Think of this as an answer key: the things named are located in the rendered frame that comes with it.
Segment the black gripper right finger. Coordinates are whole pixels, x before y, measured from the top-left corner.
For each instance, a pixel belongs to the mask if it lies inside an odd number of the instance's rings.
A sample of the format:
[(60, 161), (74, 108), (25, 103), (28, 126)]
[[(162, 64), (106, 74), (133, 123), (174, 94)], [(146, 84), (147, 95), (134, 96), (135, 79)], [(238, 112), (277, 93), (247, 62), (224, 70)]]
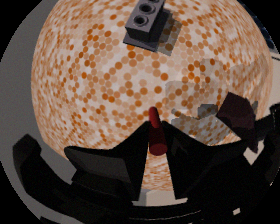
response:
[(161, 120), (164, 129), (165, 141), (167, 141), (167, 163), (169, 165), (169, 175), (171, 175), (173, 196), (176, 200), (187, 198), (189, 190), (195, 188), (199, 181), (203, 179), (213, 165), (225, 163), (236, 156), (245, 153), (250, 143), (249, 139), (236, 140), (233, 143), (222, 145), (205, 145), (199, 140), (192, 139), (191, 136), (176, 129), (167, 120)]

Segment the dark red peg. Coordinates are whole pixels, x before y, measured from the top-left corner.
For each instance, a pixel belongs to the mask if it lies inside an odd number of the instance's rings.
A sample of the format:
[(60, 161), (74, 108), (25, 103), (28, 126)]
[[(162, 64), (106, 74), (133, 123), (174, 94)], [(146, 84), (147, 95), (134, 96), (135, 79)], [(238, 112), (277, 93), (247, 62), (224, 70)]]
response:
[(152, 156), (161, 156), (167, 152), (167, 141), (164, 137), (163, 124), (161, 124), (157, 108), (149, 108), (149, 152)]

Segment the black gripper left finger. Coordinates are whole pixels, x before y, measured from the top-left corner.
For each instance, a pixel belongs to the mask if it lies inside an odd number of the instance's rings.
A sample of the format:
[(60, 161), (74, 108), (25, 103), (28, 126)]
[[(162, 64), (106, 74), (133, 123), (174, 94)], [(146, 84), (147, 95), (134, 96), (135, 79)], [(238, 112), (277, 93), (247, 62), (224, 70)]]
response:
[(63, 151), (76, 171), (81, 169), (108, 179), (119, 179), (131, 193), (129, 196), (132, 197), (132, 201), (139, 201), (145, 164), (147, 164), (148, 145), (149, 120), (145, 120), (127, 137), (127, 140), (121, 141), (112, 149), (68, 145)]

